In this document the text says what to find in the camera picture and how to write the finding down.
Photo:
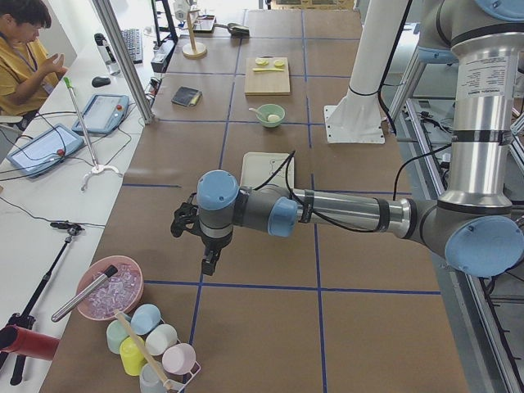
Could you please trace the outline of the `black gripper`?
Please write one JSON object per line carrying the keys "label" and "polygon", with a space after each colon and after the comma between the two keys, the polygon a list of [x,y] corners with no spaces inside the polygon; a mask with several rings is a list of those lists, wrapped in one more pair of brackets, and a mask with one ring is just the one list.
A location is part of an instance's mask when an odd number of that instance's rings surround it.
{"label": "black gripper", "polygon": [[220,259],[221,251],[232,241],[233,235],[215,238],[202,235],[201,240],[205,246],[204,257],[201,261],[201,272],[204,275],[212,275]]}

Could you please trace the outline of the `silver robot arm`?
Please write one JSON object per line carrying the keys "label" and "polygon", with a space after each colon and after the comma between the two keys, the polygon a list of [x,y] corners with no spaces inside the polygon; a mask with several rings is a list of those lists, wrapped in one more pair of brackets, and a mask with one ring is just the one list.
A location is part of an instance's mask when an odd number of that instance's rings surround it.
{"label": "silver robot arm", "polygon": [[523,49],[520,1],[430,1],[423,8],[420,52],[458,60],[449,185],[434,201],[334,196],[273,185],[242,187],[228,172],[204,174],[195,230],[211,275],[235,226],[290,235],[296,223],[330,223],[361,233],[390,232],[418,242],[464,273],[488,278],[517,265],[522,230],[503,193],[513,84]]}

